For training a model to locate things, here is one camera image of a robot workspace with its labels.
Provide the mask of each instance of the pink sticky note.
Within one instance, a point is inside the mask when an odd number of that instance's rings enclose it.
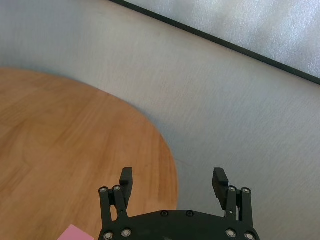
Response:
[[[94,238],[76,226],[70,225],[58,240],[94,240]]]

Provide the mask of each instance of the round wooden table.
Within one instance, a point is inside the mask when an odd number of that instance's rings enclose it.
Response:
[[[98,238],[98,189],[132,167],[128,215],[175,209],[166,142],[124,101],[64,77],[0,68],[0,239],[56,240],[73,224]]]

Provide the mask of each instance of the white panel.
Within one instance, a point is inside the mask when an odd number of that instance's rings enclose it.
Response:
[[[176,158],[179,208],[222,216],[223,167],[252,189],[262,240],[319,239],[319,85],[106,0],[0,0],[0,66],[136,106]]]
[[[319,0],[126,0],[320,78]]]

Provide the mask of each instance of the gray floor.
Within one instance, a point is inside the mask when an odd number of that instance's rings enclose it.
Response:
[[[320,86],[105,0],[0,0],[0,66],[137,107],[176,158],[179,209],[223,215],[214,167],[252,189],[262,240],[320,236]]]

